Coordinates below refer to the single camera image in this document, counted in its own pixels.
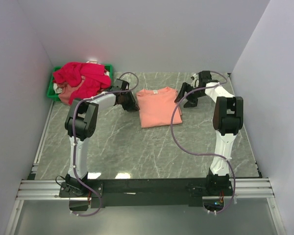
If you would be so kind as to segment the salmon pink t shirt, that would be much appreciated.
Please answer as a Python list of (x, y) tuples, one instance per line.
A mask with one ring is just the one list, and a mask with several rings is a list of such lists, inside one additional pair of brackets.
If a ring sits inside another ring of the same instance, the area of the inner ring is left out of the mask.
[(178, 108), (172, 115), (178, 92), (176, 89), (164, 87), (159, 90), (142, 89), (136, 93), (139, 116), (142, 128), (182, 123), (182, 112)]

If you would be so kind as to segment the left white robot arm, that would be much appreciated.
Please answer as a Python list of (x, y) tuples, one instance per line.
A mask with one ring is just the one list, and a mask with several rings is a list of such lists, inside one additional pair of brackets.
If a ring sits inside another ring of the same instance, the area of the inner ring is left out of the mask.
[(100, 94), (86, 99), (76, 98), (71, 104), (65, 121), (71, 144), (70, 167), (65, 179), (79, 179), (71, 184), (72, 193), (78, 197), (88, 191), (88, 184), (84, 182), (88, 175), (88, 144), (96, 129), (98, 113), (115, 105), (121, 105), (127, 112), (139, 110), (129, 82), (116, 79), (112, 86)]

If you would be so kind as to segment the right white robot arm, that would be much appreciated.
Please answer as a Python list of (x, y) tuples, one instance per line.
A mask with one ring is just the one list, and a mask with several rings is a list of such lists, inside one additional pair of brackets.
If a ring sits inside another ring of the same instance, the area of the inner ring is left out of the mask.
[(222, 75), (223, 82), (212, 78), (212, 71), (203, 70), (191, 76), (192, 82), (184, 82), (175, 99), (176, 107), (173, 110), (172, 118), (183, 100), (185, 108), (197, 106), (200, 97), (207, 96), (215, 103), (213, 113), (213, 128), (216, 132), (216, 146), (214, 153), (207, 153), (213, 156), (209, 173), (214, 176), (227, 176), (232, 170), (230, 166), (231, 153), (234, 140), (243, 127), (244, 122), (244, 100), (228, 92), (223, 85), (228, 79)]

